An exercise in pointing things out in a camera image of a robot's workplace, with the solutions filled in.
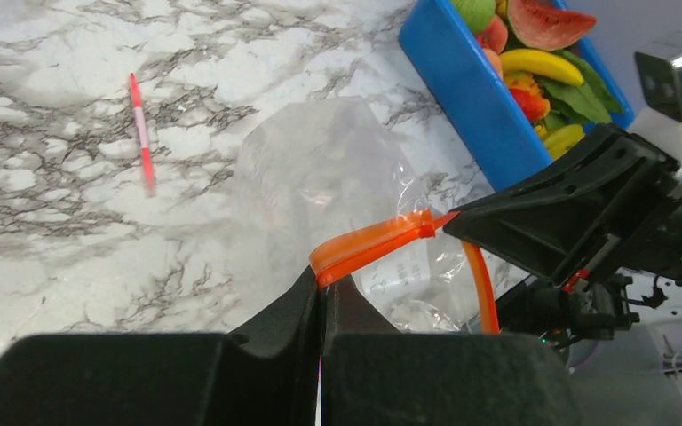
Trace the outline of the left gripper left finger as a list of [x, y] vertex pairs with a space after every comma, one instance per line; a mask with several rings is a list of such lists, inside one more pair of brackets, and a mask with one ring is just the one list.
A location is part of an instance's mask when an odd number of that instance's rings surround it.
[[0, 357], [0, 425], [310, 425], [314, 274], [229, 333], [32, 335]]

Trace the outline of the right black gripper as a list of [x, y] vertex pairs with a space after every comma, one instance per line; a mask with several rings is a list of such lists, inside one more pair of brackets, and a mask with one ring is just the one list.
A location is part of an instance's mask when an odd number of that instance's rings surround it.
[[[658, 285], [628, 298], [633, 279], [620, 267], [682, 287], [677, 165], [642, 137], [598, 124], [545, 169], [456, 208], [444, 231], [535, 275], [497, 299], [503, 331], [557, 347], [610, 340], [639, 321], [631, 306], [656, 309], [667, 299]], [[590, 281], [616, 273], [585, 290], [557, 287], [580, 271]]]

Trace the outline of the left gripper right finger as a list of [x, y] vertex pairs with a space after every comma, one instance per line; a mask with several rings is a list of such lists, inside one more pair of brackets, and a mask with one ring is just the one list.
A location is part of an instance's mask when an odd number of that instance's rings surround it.
[[345, 278], [322, 293], [325, 425], [578, 425], [559, 357], [525, 335], [403, 333]]

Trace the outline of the clear orange zip top bag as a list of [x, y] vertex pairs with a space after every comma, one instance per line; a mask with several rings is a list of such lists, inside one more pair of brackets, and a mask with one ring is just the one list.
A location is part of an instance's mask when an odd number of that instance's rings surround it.
[[[322, 243], [431, 207], [399, 138], [358, 97], [290, 104], [266, 118], [242, 143], [232, 189], [230, 268], [263, 304]], [[481, 330], [472, 268], [444, 233], [394, 250], [353, 280], [399, 330]]]

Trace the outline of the watermelon slice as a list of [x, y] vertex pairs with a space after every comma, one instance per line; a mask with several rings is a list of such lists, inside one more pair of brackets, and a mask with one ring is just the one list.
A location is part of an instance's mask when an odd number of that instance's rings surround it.
[[508, 1], [506, 13], [518, 40], [529, 48], [544, 51], [570, 47], [585, 37], [598, 22], [590, 14], [530, 0]]

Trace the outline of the green cabbage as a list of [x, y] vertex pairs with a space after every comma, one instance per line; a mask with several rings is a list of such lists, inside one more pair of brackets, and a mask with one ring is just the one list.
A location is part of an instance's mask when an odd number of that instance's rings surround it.
[[474, 34], [485, 30], [496, 12], [495, 0], [452, 0], [451, 3]]

